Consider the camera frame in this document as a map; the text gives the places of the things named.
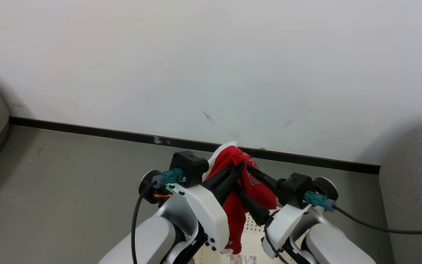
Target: floor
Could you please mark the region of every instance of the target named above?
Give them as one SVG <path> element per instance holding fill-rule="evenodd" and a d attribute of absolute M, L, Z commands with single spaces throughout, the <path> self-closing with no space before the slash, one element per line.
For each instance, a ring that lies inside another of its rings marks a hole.
<path fill-rule="evenodd" d="M 130 232 L 137 186 L 179 149 L 12 126 L 0 152 L 0 264 L 95 264 Z M 194 151 L 209 158 L 211 153 Z M 386 227 L 378 176 L 256 159 L 263 172 L 330 179 L 338 206 Z M 157 210 L 143 203 L 138 221 Z M 388 234 L 327 214 L 377 264 L 393 263 Z"/>

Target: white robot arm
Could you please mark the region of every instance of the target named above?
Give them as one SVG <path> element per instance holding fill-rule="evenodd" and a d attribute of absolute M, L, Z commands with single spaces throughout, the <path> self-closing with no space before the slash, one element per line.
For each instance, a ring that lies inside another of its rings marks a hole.
<path fill-rule="evenodd" d="M 227 215 L 222 205 L 233 189 L 239 191 L 236 181 L 243 166 L 242 163 L 227 167 L 210 180 L 201 182 L 201 174 L 208 169 L 207 161 L 190 151 L 175 153 L 170 169 L 180 169 L 183 177 L 176 184 L 151 189 L 145 197 L 148 202 L 158 202 L 160 208 L 135 229 L 137 263 L 187 264 L 203 244 L 222 252 L 229 240 Z M 306 192 L 315 191 L 337 199 L 338 193 L 330 181 L 320 177 L 312 181 L 310 177 L 296 173 L 276 181 L 258 169 L 248 169 L 284 205 L 273 218 L 268 210 L 259 208 L 244 193 L 240 195 L 255 222 L 265 224 L 262 247 L 268 257 L 273 259 L 279 254 L 278 250 L 284 250 L 298 264 L 375 264 L 323 217 L 325 209 L 305 200 Z M 142 179 L 140 192 L 159 175 L 164 173 L 148 172 Z M 306 242 L 299 248 L 295 241 L 304 234 L 307 234 Z M 99 262 L 132 263 L 131 234 Z"/>

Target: barcode sticker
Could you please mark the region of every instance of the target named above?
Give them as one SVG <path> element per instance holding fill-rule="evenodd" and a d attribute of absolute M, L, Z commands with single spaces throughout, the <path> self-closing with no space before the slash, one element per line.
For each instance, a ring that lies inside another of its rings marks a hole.
<path fill-rule="evenodd" d="M 250 254 L 235 254 L 229 257 L 229 264 L 257 264 L 256 256 Z"/>

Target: white wall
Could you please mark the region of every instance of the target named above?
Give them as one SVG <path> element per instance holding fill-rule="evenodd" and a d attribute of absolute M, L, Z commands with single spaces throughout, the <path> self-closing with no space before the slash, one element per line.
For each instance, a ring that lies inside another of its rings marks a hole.
<path fill-rule="evenodd" d="M 422 124 L 422 0 L 0 0 L 0 90 L 17 117 L 380 164 Z"/>

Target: beige plastic basket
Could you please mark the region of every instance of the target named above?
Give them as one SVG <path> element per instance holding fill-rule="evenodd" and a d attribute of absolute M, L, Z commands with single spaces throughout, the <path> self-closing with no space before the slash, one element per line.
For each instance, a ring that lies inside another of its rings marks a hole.
<path fill-rule="evenodd" d="M 257 256 L 256 264 L 280 264 L 278 258 L 270 259 L 261 246 L 261 238 L 264 236 L 263 227 L 259 227 L 255 224 L 250 214 L 246 214 L 245 226 L 242 234 L 242 252 L 240 254 L 248 254 Z M 296 244 L 300 247 L 303 238 L 302 236 Z M 296 262 L 291 259 L 291 257 L 283 252 L 281 254 L 286 261 L 290 264 L 296 264 Z M 193 257 L 195 264 L 229 264 L 229 257 L 223 254 L 220 254 L 216 251 L 212 251 L 210 247 L 203 246 Z"/>

